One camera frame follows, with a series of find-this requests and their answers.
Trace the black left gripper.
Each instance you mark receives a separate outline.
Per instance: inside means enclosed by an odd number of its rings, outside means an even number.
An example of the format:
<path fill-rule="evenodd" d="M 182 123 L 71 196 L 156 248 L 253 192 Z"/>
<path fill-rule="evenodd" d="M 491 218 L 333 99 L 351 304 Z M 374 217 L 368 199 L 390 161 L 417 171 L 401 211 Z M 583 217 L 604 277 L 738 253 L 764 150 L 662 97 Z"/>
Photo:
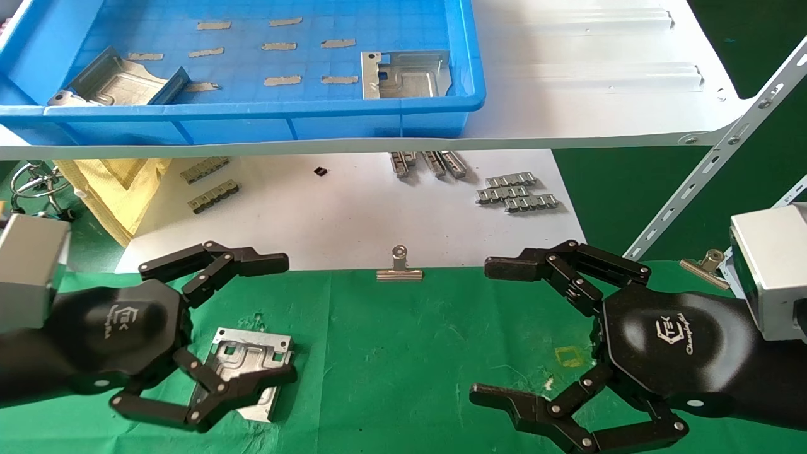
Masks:
<path fill-rule="evenodd" d="M 126 386 L 110 399 L 124 419 L 207 432 L 228 412 L 256 405 L 266 388 L 294 383 L 297 371 L 285 364 L 222 379 L 181 348 L 191 340 L 187 306 L 200 307 L 236 276 L 288 270 L 285 253 L 260 255 L 253 247 L 208 241 L 139 265 L 144 282 L 136 286 L 61 293 L 43 327 L 2 335 L 1 402 L 24 405 Z M 191 274 L 182 295 L 164 284 Z M 175 366 L 207 392 L 203 399 L 182 406 L 141 396 Z"/>

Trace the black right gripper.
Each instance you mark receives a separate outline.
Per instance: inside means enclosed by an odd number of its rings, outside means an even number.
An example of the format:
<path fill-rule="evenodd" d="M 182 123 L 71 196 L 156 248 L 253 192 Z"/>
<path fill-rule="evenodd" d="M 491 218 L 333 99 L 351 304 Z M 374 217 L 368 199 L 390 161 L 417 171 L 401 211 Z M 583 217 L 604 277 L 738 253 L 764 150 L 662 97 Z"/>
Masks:
<path fill-rule="evenodd" d="M 605 359 L 554 399 L 473 384 L 475 405 L 502 410 L 519 432 L 565 453 L 640 453 L 672 446 L 689 427 L 672 409 L 805 429 L 805 344 L 764 339 L 744 302 L 700 291 L 603 293 L 585 277 L 646 286 L 651 270 L 574 240 L 517 257 L 488 257 L 495 281 L 547 281 L 579 313 L 598 317 Z M 611 388 L 649 420 L 588 431 L 574 414 Z"/>

